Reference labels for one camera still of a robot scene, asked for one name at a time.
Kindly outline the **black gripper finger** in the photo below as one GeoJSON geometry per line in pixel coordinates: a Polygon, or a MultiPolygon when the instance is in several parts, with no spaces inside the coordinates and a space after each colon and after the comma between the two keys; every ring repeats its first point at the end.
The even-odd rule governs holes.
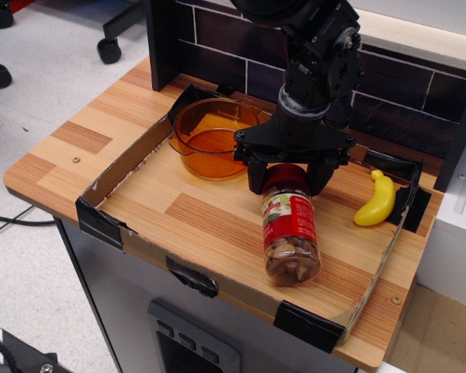
{"type": "Polygon", "coordinates": [[[250,158],[248,163],[249,189],[254,194],[261,194],[266,182],[268,162],[256,158],[250,158]]]}
{"type": "Polygon", "coordinates": [[[325,189],[333,173],[338,168],[339,163],[333,161],[321,164],[308,164],[306,173],[312,197],[319,195],[325,189]]]}

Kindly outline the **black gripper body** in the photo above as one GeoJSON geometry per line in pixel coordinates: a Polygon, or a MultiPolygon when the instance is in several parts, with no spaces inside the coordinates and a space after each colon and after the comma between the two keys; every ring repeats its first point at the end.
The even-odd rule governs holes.
{"type": "Polygon", "coordinates": [[[233,159],[243,164],[300,163],[340,166],[356,145],[351,134],[326,126],[319,117],[290,117],[275,113],[267,122],[238,130],[233,159]]]}

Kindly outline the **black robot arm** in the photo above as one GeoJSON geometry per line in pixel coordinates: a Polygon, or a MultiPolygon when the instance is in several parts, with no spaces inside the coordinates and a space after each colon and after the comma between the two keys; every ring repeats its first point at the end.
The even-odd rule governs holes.
{"type": "Polygon", "coordinates": [[[318,195],[348,163],[356,139],[344,133],[359,67],[358,14],[347,1],[235,1],[258,26],[286,37],[288,67],[276,111],[263,124],[236,131],[234,159],[248,169],[249,189],[261,194],[273,163],[307,166],[309,193],[318,195]]]}

